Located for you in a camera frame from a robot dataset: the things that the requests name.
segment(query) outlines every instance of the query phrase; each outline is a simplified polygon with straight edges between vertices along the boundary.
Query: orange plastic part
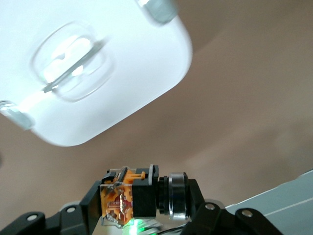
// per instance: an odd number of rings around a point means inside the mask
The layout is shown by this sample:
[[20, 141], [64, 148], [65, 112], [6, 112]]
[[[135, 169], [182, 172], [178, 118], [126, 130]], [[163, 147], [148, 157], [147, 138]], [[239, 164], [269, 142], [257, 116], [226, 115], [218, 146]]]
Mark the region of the orange plastic part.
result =
[[126, 225], [134, 216], [132, 184], [134, 179], [144, 179], [146, 173], [134, 174], [127, 169], [123, 183], [112, 181], [105, 182], [105, 188], [101, 190], [102, 216], [120, 226]]

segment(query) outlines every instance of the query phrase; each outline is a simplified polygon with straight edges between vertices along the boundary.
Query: white surface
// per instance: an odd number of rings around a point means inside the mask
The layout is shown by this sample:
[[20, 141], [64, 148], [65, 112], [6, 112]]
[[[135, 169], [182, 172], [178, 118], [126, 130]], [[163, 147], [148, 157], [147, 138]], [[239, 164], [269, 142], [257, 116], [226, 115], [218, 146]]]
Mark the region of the white surface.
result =
[[[41, 92], [45, 85], [30, 67], [40, 44], [69, 22], [82, 22], [105, 39], [103, 50], [114, 61], [108, 81], [77, 102]], [[36, 135], [61, 146], [88, 141], [171, 89], [192, 57], [178, 17], [159, 25], [134, 0], [7, 1], [0, 33], [0, 100], [19, 105]]]

